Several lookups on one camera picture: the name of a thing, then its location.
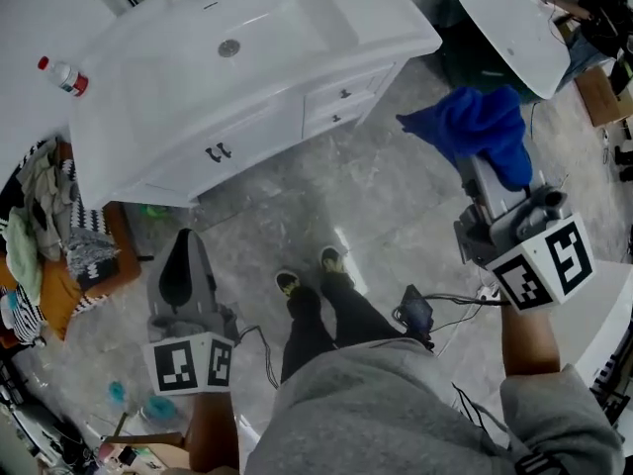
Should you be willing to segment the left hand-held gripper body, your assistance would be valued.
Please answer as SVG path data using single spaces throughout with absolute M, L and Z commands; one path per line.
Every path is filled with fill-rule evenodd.
M 206 317 L 153 316 L 142 348 L 157 395 L 227 393 L 237 344 L 236 315 L 220 305 Z

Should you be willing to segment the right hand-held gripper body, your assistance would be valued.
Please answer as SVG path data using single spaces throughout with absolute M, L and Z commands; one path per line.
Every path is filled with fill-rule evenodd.
M 455 232 L 463 260 L 490 272 L 518 313 L 565 304 L 595 274 L 582 217 L 548 184 L 496 219 L 488 208 L 469 206 Z

